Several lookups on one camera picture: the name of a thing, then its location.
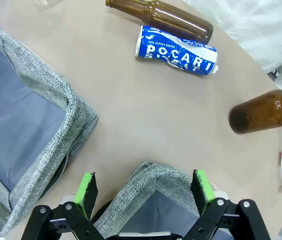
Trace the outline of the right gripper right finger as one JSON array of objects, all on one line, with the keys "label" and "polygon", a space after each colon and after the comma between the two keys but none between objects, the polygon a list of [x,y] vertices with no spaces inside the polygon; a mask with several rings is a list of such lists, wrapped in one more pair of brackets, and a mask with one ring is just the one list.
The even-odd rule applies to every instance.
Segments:
[{"label": "right gripper right finger", "polygon": [[237,204],[216,197],[204,170],[193,171],[190,190],[199,218],[185,240],[211,240],[218,229],[227,229],[235,240],[269,240],[271,237],[255,201],[243,199]]}]

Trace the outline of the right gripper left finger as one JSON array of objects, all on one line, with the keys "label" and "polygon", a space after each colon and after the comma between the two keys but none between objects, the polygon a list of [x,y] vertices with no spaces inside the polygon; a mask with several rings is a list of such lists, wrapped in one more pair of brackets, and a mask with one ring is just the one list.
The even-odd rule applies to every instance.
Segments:
[{"label": "right gripper left finger", "polygon": [[60,203],[52,209],[37,205],[31,212],[22,240],[58,240],[64,233],[72,233],[77,240],[103,240],[91,222],[91,214],[98,195],[94,172],[87,172],[81,180],[74,200]]}]

